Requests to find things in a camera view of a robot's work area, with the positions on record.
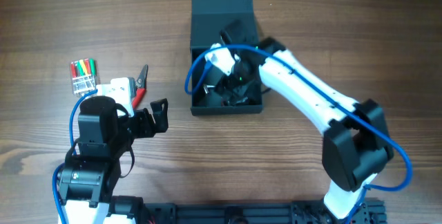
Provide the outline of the red handled pruning shears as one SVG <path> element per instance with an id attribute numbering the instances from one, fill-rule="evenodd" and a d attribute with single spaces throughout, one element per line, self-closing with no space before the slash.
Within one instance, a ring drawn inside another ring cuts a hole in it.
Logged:
<path id="1" fill-rule="evenodd" d="M 132 101 L 133 109 L 136 109 L 140 102 L 142 101 L 145 93 L 146 93 L 146 78 L 148 75 L 148 65 L 145 64 L 135 81 L 135 97 Z"/>

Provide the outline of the chrome socket wrench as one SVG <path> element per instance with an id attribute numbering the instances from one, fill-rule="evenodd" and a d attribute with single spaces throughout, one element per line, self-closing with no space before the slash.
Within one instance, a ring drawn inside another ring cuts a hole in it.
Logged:
<path id="1" fill-rule="evenodd" d="M 215 88 L 216 88 L 216 86 L 214 86 L 214 85 L 208 85 L 208 84 L 204 84 L 204 85 L 203 85 L 203 90 L 204 90 L 204 93 L 205 93 L 206 95 L 208 95 L 208 94 L 210 94 L 212 91 L 214 91 Z"/>

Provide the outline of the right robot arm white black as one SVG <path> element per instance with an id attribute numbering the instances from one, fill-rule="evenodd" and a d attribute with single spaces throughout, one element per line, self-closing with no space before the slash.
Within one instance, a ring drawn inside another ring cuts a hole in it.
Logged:
<path id="1" fill-rule="evenodd" d="M 292 52 L 268 37 L 256 46 L 221 33 L 198 58 L 239 82 L 257 81 L 291 102 L 323 137 L 322 162 L 331 179 L 323 203 L 339 220 L 350 222 L 373 180 L 394 157 L 382 108 L 347 97 L 308 71 Z"/>

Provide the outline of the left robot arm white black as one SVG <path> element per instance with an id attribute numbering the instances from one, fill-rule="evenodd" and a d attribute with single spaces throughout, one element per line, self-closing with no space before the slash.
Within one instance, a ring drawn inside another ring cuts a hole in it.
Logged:
<path id="1" fill-rule="evenodd" d="M 134 140 L 168 129 L 168 101 L 134 114 L 106 96 L 79 106 L 79 138 L 52 176 L 60 223 L 148 223 L 142 198 L 114 196 L 113 190 L 123 176 L 120 158 L 133 153 Z"/>

